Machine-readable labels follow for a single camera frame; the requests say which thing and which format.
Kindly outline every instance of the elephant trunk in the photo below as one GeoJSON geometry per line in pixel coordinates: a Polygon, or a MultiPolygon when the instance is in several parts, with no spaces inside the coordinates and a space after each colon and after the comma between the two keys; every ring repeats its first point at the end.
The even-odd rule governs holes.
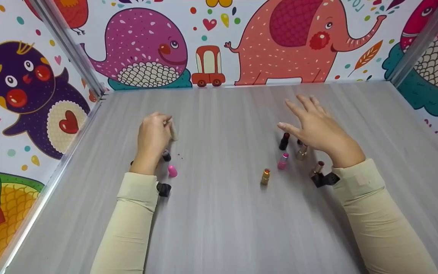
{"type": "Polygon", "coordinates": [[[346,52],[346,51],[356,50],[356,49],[362,47],[369,40],[371,40],[371,38],[378,31],[379,26],[381,26],[381,22],[383,22],[383,20],[385,20],[385,19],[386,19],[386,15],[378,16],[377,19],[376,19],[376,23],[374,24],[374,26],[370,30],[370,32],[367,33],[367,35],[365,35],[365,36],[363,36],[361,38],[358,38],[358,39],[354,39],[350,35],[348,35],[348,39],[345,42],[343,42],[343,43],[341,43],[339,45],[334,42],[333,48],[336,51],[346,52]]]}

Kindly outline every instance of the orange leaf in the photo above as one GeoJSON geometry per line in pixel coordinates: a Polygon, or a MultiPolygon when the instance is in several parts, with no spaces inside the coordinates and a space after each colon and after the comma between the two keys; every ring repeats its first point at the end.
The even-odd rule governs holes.
{"type": "Polygon", "coordinates": [[[357,70],[365,64],[368,64],[368,62],[370,62],[379,52],[381,44],[383,44],[383,40],[370,47],[370,49],[368,49],[363,55],[361,55],[361,57],[358,59],[358,62],[356,63],[356,66],[354,66],[354,70],[357,70]]]}

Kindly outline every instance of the long sleeve shirt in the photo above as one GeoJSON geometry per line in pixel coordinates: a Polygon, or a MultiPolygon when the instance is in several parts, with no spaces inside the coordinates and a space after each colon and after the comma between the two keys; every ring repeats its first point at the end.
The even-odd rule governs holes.
{"type": "MultiPolygon", "coordinates": [[[[366,268],[371,274],[436,274],[421,240],[386,190],[371,159],[332,168],[334,187],[348,215],[366,268]]],[[[91,274],[143,273],[157,178],[126,173],[118,201],[92,265],[91,274]]]]}

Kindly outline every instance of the table surface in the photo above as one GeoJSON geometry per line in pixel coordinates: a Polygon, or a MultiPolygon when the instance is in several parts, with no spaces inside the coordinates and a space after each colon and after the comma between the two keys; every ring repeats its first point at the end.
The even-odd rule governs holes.
{"type": "Polygon", "coordinates": [[[308,179],[315,158],[277,170],[282,132],[297,124],[283,100],[315,94],[374,158],[394,200],[438,267],[438,140],[388,82],[153,90],[108,95],[84,134],[9,274],[89,273],[136,150],[141,119],[172,114],[179,175],[160,198],[149,243],[149,274],[363,273],[342,208],[330,187],[308,179]],[[270,168],[267,187],[260,186],[270,168]]]}

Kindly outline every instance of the left hand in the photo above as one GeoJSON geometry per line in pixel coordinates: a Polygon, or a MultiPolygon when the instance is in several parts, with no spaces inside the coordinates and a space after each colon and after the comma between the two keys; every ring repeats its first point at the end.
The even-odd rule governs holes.
{"type": "Polygon", "coordinates": [[[160,157],[170,142],[171,115],[154,112],[143,119],[138,132],[138,152],[130,172],[153,175],[160,157]]]}

